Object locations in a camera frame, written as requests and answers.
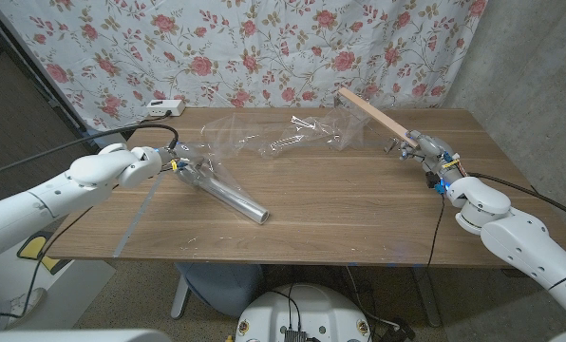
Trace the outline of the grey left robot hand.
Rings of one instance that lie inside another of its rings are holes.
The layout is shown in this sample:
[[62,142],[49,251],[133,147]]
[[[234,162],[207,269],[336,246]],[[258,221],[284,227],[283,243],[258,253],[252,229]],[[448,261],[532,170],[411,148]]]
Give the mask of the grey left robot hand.
[[204,169],[207,160],[195,148],[178,142],[174,147],[158,149],[162,162],[162,171],[171,171],[181,181],[204,190],[214,188],[213,175]]

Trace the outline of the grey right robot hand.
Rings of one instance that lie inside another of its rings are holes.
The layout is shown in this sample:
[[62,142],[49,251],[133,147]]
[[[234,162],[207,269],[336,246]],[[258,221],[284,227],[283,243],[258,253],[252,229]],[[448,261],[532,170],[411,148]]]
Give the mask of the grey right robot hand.
[[435,187],[435,178],[441,187],[449,187],[466,176],[460,158],[446,142],[416,130],[407,132],[406,136],[408,140],[400,145],[400,159],[419,162],[427,174],[428,187]]

